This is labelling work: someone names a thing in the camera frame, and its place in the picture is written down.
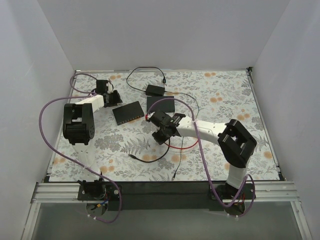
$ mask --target table surface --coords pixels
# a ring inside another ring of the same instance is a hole
[[[114,89],[118,90],[123,101],[120,105],[139,101],[143,111],[147,111],[147,96],[144,92],[130,88],[126,77],[130,72],[96,73],[98,79],[112,80]],[[198,119],[213,123],[227,123],[230,119],[238,119],[257,140],[257,147],[252,155],[248,172],[255,180],[278,180],[276,164],[271,153],[264,126],[255,102],[255,98],[244,70],[240,71],[167,71],[165,72],[168,96],[174,96],[189,104],[195,114],[198,108],[196,102],[189,96],[197,99],[199,105]],[[142,71],[133,73],[129,82],[139,89],[146,89],[148,84],[162,86],[162,75],[157,71]],[[75,87],[90,92],[95,88],[96,81],[88,76],[79,75]],[[73,96],[83,94],[73,91]],[[152,123],[144,118],[117,125],[112,109],[102,108],[94,113],[95,124],[95,158],[103,175],[114,181],[171,181],[178,167],[180,156],[181,165],[177,171],[175,181],[204,181],[207,179],[199,146],[180,150],[171,148],[167,155],[154,163],[143,163],[130,158],[134,154],[145,161],[152,161],[161,156],[167,149],[166,145],[158,145],[151,134],[156,130]],[[189,110],[182,104],[175,102],[175,111],[188,116]],[[183,147],[191,146],[196,142],[193,137],[185,137]],[[182,138],[172,137],[171,145],[181,147]],[[205,160],[212,180],[226,180],[229,163],[218,145],[203,141]],[[76,158],[77,155],[61,135],[58,150]],[[75,182],[81,179],[82,168],[55,156],[51,165],[50,182]]]

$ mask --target black plastic bracket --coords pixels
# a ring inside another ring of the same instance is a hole
[[[155,111],[149,119],[149,122],[152,122],[160,128],[158,131],[152,133],[154,140],[161,145],[170,137],[180,137],[177,126],[179,125],[180,120],[185,116],[186,115],[184,114],[176,113],[171,117],[161,110]]]
[[[225,159],[236,168],[243,169],[257,146],[257,141],[238,120],[231,119],[218,143]]]
[[[95,136],[94,113],[91,103],[64,105],[62,132],[72,145],[88,145]]]
[[[121,104],[122,100],[120,94],[117,90],[113,90],[111,93],[108,93],[108,80],[96,80],[95,81],[96,88],[94,89],[96,94],[103,96],[104,107],[113,107],[117,104]]]

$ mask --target cable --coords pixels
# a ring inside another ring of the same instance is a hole
[[[174,174],[173,174],[173,177],[172,177],[172,179],[171,179],[172,181],[175,180],[177,171],[178,171],[178,169],[179,169],[179,167],[180,167],[180,164],[181,164],[182,150],[183,150],[183,145],[184,145],[184,138],[185,138],[185,137],[182,137],[182,141],[181,141],[179,165],[178,165],[178,167],[176,168],[176,170],[175,170],[175,172],[174,172]]]
[[[120,215],[120,212],[121,212],[121,208],[122,208],[122,195],[121,195],[121,191],[120,191],[118,185],[117,185],[114,181],[112,181],[110,178],[108,178],[108,177],[106,177],[106,176],[103,176],[102,174],[99,174],[99,173],[93,171],[91,168],[85,166],[84,164],[82,164],[82,163],[79,162],[78,160],[75,160],[75,159],[73,159],[73,158],[71,158],[71,157],[69,157],[69,156],[64,155],[62,152],[59,152],[57,149],[55,149],[55,148],[48,142],[48,140],[47,140],[46,137],[45,137],[44,131],[43,131],[43,127],[42,127],[42,116],[43,116],[43,114],[44,114],[45,109],[46,109],[50,104],[52,104],[52,103],[54,103],[54,102],[57,102],[57,101],[59,101],[59,100],[79,99],[79,98],[85,99],[85,98],[91,98],[91,96],[68,96],[68,97],[59,97],[59,98],[56,98],[56,99],[54,99],[54,100],[49,101],[46,105],[44,105],[43,108],[41,109],[40,115],[39,115],[39,130],[40,130],[40,134],[41,134],[41,137],[42,137],[42,139],[44,140],[45,144],[46,144],[52,151],[54,151],[55,153],[57,153],[57,154],[59,154],[60,156],[64,157],[65,159],[68,159],[68,160],[70,160],[71,162],[80,165],[80,166],[83,167],[84,169],[88,170],[90,173],[92,173],[92,174],[94,174],[94,175],[97,175],[97,176],[99,176],[99,177],[101,177],[101,178],[103,178],[103,179],[108,180],[110,183],[112,183],[112,184],[115,186],[115,188],[116,188],[116,189],[118,190],[118,192],[119,192],[119,209],[118,209],[118,212],[117,212],[116,216],[114,217],[114,219],[112,219],[112,220],[105,220],[105,219],[103,219],[103,218],[96,217],[96,216],[93,216],[93,215],[91,215],[91,214],[88,215],[88,216],[90,216],[90,217],[92,217],[92,218],[94,218],[94,219],[97,219],[97,220],[99,220],[99,221],[101,221],[101,222],[104,222],[104,223],[106,223],[106,224],[111,224],[111,223],[113,223],[114,221],[116,221],[116,220],[118,219],[118,217],[119,217],[119,215]]]
[[[198,117],[199,112],[200,112],[200,107],[199,107],[199,104],[198,104],[198,101],[197,101],[196,98],[194,98],[193,96],[191,96],[191,95],[189,95],[189,94],[187,94],[187,93],[184,93],[184,92],[171,92],[171,91],[164,91],[164,92],[165,92],[165,93],[171,93],[171,94],[184,94],[184,95],[187,95],[188,97],[192,98],[193,100],[195,100],[196,106],[197,106],[197,108],[198,108],[198,111],[197,111],[197,113],[196,113],[195,118]],[[182,149],[182,150],[185,150],[185,149],[193,148],[195,145],[197,145],[197,143],[198,143],[198,140],[197,140],[193,145],[188,146],[188,147],[183,147],[183,148],[182,148],[182,147],[177,147],[177,146],[171,146],[170,144],[167,144],[167,143],[164,143],[164,144],[167,145],[167,146],[169,146],[170,148],[173,148],[173,149]]]
[[[203,150],[203,147],[202,147],[202,143],[201,143],[201,138],[200,138],[200,134],[199,134],[199,130],[198,130],[198,127],[197,127],[197,123],[195,122],[195,114],[194,114],[194,111],[192,110],[192,108],[186,104],[184,101],[180,100],[180,99],[176,99],[176,98],[164,98],[164,99],[160,99],[158,101],[156,101],[150,108],[149,108],[149,111],[147,112],[147,114],[150,113],[150,109],[152,109],[155,105],[157,105],[159,102],[162,102],[162,101],[168,101],[168,100],[173,100],[173,101],[178,101],[182,104],[184,104],[190,111],[191,111],[191,116],[192,116],[192,120],[193,120],[193,125],[194,125],[194,130],[195,130],[195,133],[196,133],[196,136],[198,138],[198,144],[199,144],[199,149],[200,149],[200,154],[201,154],[201,158],[202,158],[202,163],[203,163],[203,167],[204,167],[204,171],[205,171],[205,174],[207,176],[207,179],[208,179],[208,182],[210,184],[210,187],[211,187],[211,190],[212,190],[212,193],[214,195],[214,197],[217,199],[218,203],[220,203],[220,205],[224,208],[230,208],[234,203],[235,201],[238,199],[245,183],[246,183],[246,180],[248,178],[248,176],[250,177],[251,181],[252,181],[252,186],[253,186],[253,190],[252,190],[252,201],[250,203],[250,206],[248,207],[248,209],[242,213],[241,215],[239,215],[238,217],[242,217],[244,216],[245,214],[247,214],[247,212],[251,209],[253,203],[254,203],[254,200],[255,200],[255,193],[256,193],[256,188],[255,188],[255,182],[254,182],[254,179],[252,178],[252,176],[250,174],[247,174],[238,191],[236,192],[234,198],[232,199],[232,201],[229,203],[229,204],[224,204],[224,202],[220,199],[216,189],[215,189],[215,186],[213,185],[212,183],[212,180],[211,180],[211,177],[210,177],[210,174],[209,174],[209,170],[208,170],[208,167],[207,167],[207,163],[206,163],[206,159],[205,159],[205,154],[204,154],[204,150]]]
[[[158,68],[158,67],[156,67],[156,66],[138,66],[138,67],[136,67],[135,69],[133,69],[132,72],[130,72],[129,76],[126,77],[126,80],[125,80],[125,81],[126,81],[126,84],[128,84],[130,88],[133,88],[133,89],[135,89],[135,90],[138,90],[138,91],[141,91],[141,92],[144,92],[144,93],[146,92],[145,90],[142,90],[142,89],[133,87],[133,86],[131,86],[131,85],[128,83],[129,77],[130,77],[131,74],[133,74],[133,72],[134,72],[135,70],[137,70],[137,69],[158,69],[158,70],[162,73],[162,75],[163,75],[162,83],[164,83],[164,84],[166,83],[165,74],[164,74],[164,72],[163,72],[160,68]]]
[[[115,89],[115,86],[112,84],[112,82],[110,81],[110,80],[108,80],[109,81],[109,83],[111,84],[111,86],[112,86],[112,91],[110,91],[111,93],[114,91],[114,89]]]
[[[75,91],[77,91],[77,92],[79,92],[79,93],[82,93],[82,94],[91,94],[92,92],[90,92],[90,91],[81,91],[81,90],[76,89],[76,88],[74,87],[74,84],[73,84],[74,78],[75,78],[76,76],[79,76],[79,75],[89,76],[90,78],[93,78],[93,79],[96,80],[96,81],[97,81],[98,79],[97,79],[96,77],[90,75],[90,74],[83,73],[83,72],[76,72],[76,73],[73,74],[73,75],[71,76],[71,78],[70,78],[69,83],[70,83],[70,86],[71,86],[71,88],[72,88],[73,90],[75,90]]]
[[[143,162],[143,163],[146,163],[146,164],[151,164],[151,163],[154,163],[154,162],[162,159],[162,158],[168,153],[169,148],[170,148],[170,147],[168,146],[168,148],[166,149],[165,153],[164,153],[161,157],[158,157],[157,159],[152,160],[152,161],[144,161],[144,160],[142,160],[142,159],[140,159],[140,158],[137,158],[135,155],[132,155],[132,154],[128,154],[128,155],[129,155],[129,157],[131,157],[131,158],[133,158],[133,159],[136,159],[136,160],[138,160],[138,161],[140,161],[140,162]]]
[[[177,147],[177,146],[171,146],[171,145],[169,145],[168,143],[164,143],[165,145],[167,145],[168,147],[170,147],[170,148],[173,148],[173,149],[180,149],[180,150],[186,150],[186,149],[190,149],[190,148],[193,148],[195,145],[197,145],[197,143],[198,143],[198,140],[193,144],[193,145],[191,145],[191,146],[187,146],[187,147]]]

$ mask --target red wire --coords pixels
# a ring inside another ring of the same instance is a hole
[[[194,147],[195,145],[197,145],[197,143],[198,143],[198,140],[192,146],[187,146],[187,147],[182,147],[182,148],[181,147],[177,147],[177,146],[171,146],[171,145],[167,144],[166,142],[164,144],[169,146],[170,148],[173,148],[173,149],[185,150],[185,149],[190,149],[190,148]]]

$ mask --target white wall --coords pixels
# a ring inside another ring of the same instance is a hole
[[[289,0],[38,0],[77,70],[244,69]]]
[[[253,68],[254,88],[284,176],[320,239],[320,2],[291,0]]]
[[[1,0],[0,22],[0,239],[16,240],[51,155],[38,116],[50,99],[68,94],[73,69],[36,0]],[[62,107],[45,113],[51,143]]]

